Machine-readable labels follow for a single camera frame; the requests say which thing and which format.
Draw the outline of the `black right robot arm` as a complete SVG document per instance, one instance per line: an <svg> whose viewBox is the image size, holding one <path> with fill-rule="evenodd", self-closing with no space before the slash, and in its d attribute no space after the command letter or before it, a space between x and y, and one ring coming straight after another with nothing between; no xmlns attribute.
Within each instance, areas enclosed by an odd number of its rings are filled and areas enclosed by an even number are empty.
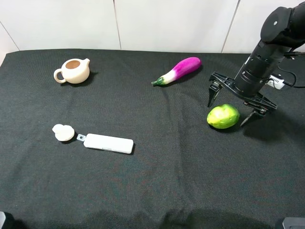
<svg viewBox="0 0 305 229"><path fill-rule="evenodd" d="M260 94L262 87L285 57L296 54L295 49L305 43L305 4L294 8L278 7L265 20L260 41L242 65L235 78L212 73L209 80L211 106L219 91L227 89L244 101L253 111L241 125L263 118L277 109L276 104Z"/></svg>

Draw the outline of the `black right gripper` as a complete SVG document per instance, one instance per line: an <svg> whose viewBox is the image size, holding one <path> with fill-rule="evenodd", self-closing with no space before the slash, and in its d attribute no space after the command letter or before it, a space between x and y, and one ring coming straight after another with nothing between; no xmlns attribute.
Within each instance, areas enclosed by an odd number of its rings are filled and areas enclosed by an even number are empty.
<svg viewBox="0 0 305 229"><path fill-rule="evenodd" d="M260 113L275 111L277 105L260 94L262 87L268 82L270 75L283 61L288 47L277 44L266 44L259 41L253 52L235 76L230 78L219 73L212 73L209 78L208 107L211 107L222 88L242 99L254 110L241 122L240 127L260 119Z"/></svg>

